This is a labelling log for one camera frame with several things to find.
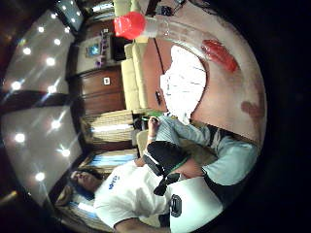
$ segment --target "ceiling light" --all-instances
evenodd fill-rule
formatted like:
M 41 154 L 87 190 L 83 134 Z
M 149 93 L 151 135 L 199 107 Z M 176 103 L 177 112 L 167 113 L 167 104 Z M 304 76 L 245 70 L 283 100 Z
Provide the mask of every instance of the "ceiling light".
M 59 40 L 59 39 L 55 39 L 55 40 L 54 40 L 54 43 L 55 43 L 57 46 L 59 46 L 59 45 L 60 45 L 60 40 Z
M 56 93 L 56 92 L 57 92 L 56 86 L 50 85 L 50 86 L 48 87 L 48 93 L 49 93 L 49 94 Z
M 21 88 L 21 83 L 18 82 L 18 81 L 12 82 L 11 88 L 12 88 L 13 90 L 19 90 L 19 89 Z
M 18 143 L 23 143 L 25 141 L 25 135 L 23 133 L 17 133 L 15 136 L 15 140 Z
M 62 150 L 62 151 L 61 151 L 61 154 L 62 154 L 64 157 L 68 157 L 68 156 L 70 155 L 70 150 L 69 150 L 69 149 Z
M 41 182 L 42 180 L 45 179 L 45 177 L 46 177 L 46 175 L 45 175 L 44 173 L 37 173 L 37 175 L 36 175 L 36 180 L 37 180 L 38 182 Z
M 26 55 L 29 55 L 31 53 L 31 49 L 29 47 L 25 48 L 22 50 L 23 53 L 25 53 Z
M 40 27 L 38 27 L 38 31 L 41 32 L 41 33 L 43 33 L 43 32 L 45 31 L 45 28 L 42 27 L 42 26 L 40 26 Z
M 60 127 L 60 122 L 59 122 L 59 120 L 56 120 L 56 119 L 55 119 L 54 121 L 52 121 L 51 127 L 52 127 L 53 129 L 59 128 L 59 127 Z
M 52 57 L 48 57 L 46 61 L 48 66 L 53 66 L 55 64 L 55 59 Z

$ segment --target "leg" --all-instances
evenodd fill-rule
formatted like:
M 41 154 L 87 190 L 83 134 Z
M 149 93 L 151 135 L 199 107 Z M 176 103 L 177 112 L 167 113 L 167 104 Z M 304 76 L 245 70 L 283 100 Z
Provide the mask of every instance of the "leg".
M 157 141 L 167 141 L 180 145 L 179 138 L 193 141 L 201 146 L 206 146 L 210 141 L 210 132 L 207 127 L 200 129 L 193 125 L 184 125 L 178 119 L 168 116 L 160 116 L 160 126 L 157 131 Z
M 221 185 L 233 185 L 242 181 L 253 168 L 259 150 L 253 144 L 224 137 L 216 147 L 219 158 L 203 166 L 209 178 Z

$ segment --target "white cloth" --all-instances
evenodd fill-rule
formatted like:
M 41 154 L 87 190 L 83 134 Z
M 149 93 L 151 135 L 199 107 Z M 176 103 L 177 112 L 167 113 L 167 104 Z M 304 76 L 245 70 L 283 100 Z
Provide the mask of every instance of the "white cloth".
M 171 67 L 160 77 L 160 87 L 168 111 L 189 124 L 206 84 L 206 72 L 198 57 L 181 47 L 173 46 L 171 55 Z
M 148 165 L 137 167 L 130 161 L 117 167 L 95 192 L 93 206 L 98 217 L 114 228 L 128 218 L 168 213 L 170 194 L 154 195 L 160 180 Z

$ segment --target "beige sofa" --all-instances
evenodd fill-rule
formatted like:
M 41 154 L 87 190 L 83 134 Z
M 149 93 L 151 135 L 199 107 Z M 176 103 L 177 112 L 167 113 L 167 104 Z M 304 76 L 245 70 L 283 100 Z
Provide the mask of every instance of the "beige sofa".
M 114 0 L 116 17 L 130 11 L 141 12 L 137 0 Z M 143 114 L 148 110 L 147 94 L 142 69 L 142 58 L 148 38 L 139 37 L 132 44 L 124 46 L 126 60 L 121 62 L 121 73 L 126 109 L 133 114 Z

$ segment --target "wooden furniture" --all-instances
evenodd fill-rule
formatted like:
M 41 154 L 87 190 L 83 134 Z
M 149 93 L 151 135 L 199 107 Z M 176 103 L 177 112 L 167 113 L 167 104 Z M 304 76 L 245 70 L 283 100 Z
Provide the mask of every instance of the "wooden furniture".
M 106 67 L 80 76 L 86 115 L 124 110 L 121 67 Z
M 156 44 L 154 39 L 149 40 L 142 65 L 148 108 L 167 111 L 159 77 L 162 75 L 162 67 L 165 72 L 171 65 L 171 48 L 174 44 L 160 39 L 156 39 Z M 245 89 L 245 80 L 242 79 L 241 72 L 231 74 L 213 62 L 202 61 L 202 64 L 207 71 L 207 83 L 198 105 L 191 114 L 191 119 L 221 127 L 259 142 L 260 124 L 256 122 L 256 117 L 260 118 L 259 107 L 250 102 L 248 99 L 250 97 L 246 96 L 246 91 L 250 90 Z M 160 105 L 156 101 L 156 90 L 161 94 Z M 249 112 L 253 111 L 253 118 L 249 117 L 243 108 L 248 108 Z

